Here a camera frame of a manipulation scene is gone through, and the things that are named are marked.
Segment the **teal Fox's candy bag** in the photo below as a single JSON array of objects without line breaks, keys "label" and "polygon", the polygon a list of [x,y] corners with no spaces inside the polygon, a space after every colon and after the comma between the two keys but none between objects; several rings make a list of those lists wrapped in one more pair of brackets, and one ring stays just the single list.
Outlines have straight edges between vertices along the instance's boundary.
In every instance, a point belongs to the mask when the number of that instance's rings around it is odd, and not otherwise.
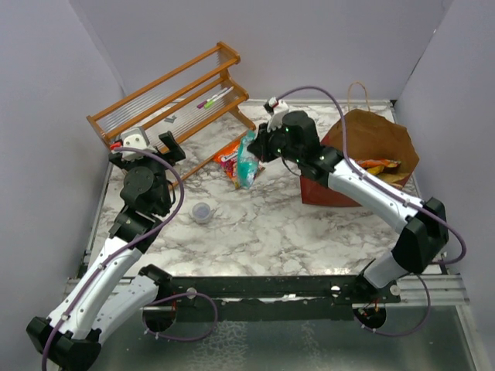
[{"label": "teal Fox's candy bag", "polygon": [[248,146],[255,140],[255,133],[249,131],[242,139],[237,151],[237,180],[243,189],[252,187],[258,174],[259,161],[248,151]]}]

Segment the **orange fruit candy bag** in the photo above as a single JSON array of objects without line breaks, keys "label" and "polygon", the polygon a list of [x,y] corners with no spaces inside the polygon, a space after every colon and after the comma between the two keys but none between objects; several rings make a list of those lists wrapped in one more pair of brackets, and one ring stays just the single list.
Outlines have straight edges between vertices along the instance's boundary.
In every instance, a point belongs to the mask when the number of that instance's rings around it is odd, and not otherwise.
[{"label": "orange fruit candy bag", "polygon": [[[232,181],[236,189],[243,189],[240,187],[237,180],[237,151],[241,140],[231,142],[225,148],[222,148],[215,154],[213,160],[220,165],[224,170],[227,177]],[[259,162],[258,174],[255,179],[265,170],[265,168]]]}]

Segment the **red brown paper bag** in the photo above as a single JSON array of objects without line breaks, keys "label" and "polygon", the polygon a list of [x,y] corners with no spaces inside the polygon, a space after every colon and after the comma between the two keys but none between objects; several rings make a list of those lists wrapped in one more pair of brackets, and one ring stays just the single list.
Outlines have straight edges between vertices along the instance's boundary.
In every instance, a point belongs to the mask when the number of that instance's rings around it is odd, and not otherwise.
[{"label": "red brown paper bag", "polygon": [[[350,108],[351,89],[360,85],[364,89],[367,109]],[[390,159],[400,161],[397,168],[366,169],[371,175],[382,172],[413,173],[419,162],[418,154],[412,144],[406,127],[395,124],[387,118],[371,112],[367,88],[360,81],[354,81],[347,91],[346,145],[347,153],[353,160]],[[321,140],[322,145],[329,145],[343,150],[342,124],[339,119]],[[359,203],[351,198],[326,189],[317,182],[300,177],[301,200],[303,204],[330,207],[358,207]]]}]

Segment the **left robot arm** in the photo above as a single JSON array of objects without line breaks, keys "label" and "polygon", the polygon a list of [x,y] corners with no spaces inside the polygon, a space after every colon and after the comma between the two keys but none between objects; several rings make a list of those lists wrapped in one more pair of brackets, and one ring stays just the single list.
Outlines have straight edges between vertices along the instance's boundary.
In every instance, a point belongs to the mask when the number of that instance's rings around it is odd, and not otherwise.
[{"label": "left robot arm", "polygon": [[70,294],[46,317],[33,318],[26,332],[41,354],[41,368],[53,362],[65,370],[87,370],[98,357],[108,325],[116,316],[94,323],[124,273],[148,250],[159,232],[179,212],[185,199],[183,181],[174,166],[185,159],[171,131],[159,135],[167,147],[152,146],[145,131],[121,134],[108,161],[125,171],[116,216],[104,246]]}]

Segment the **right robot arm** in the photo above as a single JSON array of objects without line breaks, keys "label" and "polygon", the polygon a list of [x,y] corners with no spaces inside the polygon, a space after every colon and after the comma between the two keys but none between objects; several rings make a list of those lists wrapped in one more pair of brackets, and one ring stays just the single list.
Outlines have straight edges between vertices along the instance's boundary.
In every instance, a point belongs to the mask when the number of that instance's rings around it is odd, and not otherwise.
[{"label": "right robot arm", "polygon": [[422,273],[449,240],[440,201],[404,194],[358,168],[340,150],[321,144],[314,120],[304,111],[276,114],[259,126],[247,149],[261,162],[295,163],[303,177],[353,199],[398,233],[395,246],[360,272],[355,292],[361,301],[376,300],[400,277]]}]

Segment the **orange wooden rack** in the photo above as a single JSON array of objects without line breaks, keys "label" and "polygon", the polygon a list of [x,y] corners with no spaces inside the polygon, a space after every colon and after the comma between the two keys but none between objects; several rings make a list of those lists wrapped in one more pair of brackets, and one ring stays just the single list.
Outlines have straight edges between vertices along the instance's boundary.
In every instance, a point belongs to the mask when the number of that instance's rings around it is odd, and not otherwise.
[{"label": "orange wooden rack", "polygon": [[[213,161],[222,148],[255,129],[240,108],[249,94],[230,75],[230,68],[240,61],[238,51],[218,42],[101,112],[87,116],[87,121],[106,147],[123,131],[140,126],[150,144],[164,153],[167,148],[159,135],[171,131],[186,152],[179,169],[187,179]],[[225,87],[234,89],[211,107],[196,108]]]}]

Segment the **small clear plastic cup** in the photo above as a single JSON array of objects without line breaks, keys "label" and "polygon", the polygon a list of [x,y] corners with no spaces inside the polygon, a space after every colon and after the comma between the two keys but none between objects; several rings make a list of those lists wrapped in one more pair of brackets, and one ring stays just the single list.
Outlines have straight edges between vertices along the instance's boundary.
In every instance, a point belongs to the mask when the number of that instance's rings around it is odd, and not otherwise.
[{"label": "small clear plastic cup", "polygon": [[213,216],[213,210],[207,203],[197,203],[192,208],[192,217],[198,224],[208,223]]}]

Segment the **beige snack packet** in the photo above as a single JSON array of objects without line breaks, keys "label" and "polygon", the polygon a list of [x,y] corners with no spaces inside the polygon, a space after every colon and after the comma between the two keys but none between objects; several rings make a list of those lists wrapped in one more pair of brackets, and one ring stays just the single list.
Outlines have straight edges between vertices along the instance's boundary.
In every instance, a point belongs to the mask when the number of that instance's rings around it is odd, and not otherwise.
[{"label": "beige snack packet", "polygon": [[400,172],[400,173],[387,173],[387,172],[382,172],[377,175],[377,177],[382,180],[383,182],[386,182],[387,184],[397,188],[397,189],[403,189],[405,184],[408,182],[408,180],[411,177],[411,173],[407,172]]}]

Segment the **black mounting rail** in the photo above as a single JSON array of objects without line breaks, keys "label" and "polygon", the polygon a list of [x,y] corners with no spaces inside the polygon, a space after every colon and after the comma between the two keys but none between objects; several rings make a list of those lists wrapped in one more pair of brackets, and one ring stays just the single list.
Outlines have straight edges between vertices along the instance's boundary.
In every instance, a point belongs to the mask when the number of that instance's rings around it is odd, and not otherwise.
[{"label": "black mounting rail", "polygon": [[145,312],[157,321],[339,321],[353,318],[353,305],[400,301],[394,282],[366,288],[356,275],[173,277],[153,264],[138,273],[158,285],[158,299],[186,294]]}]

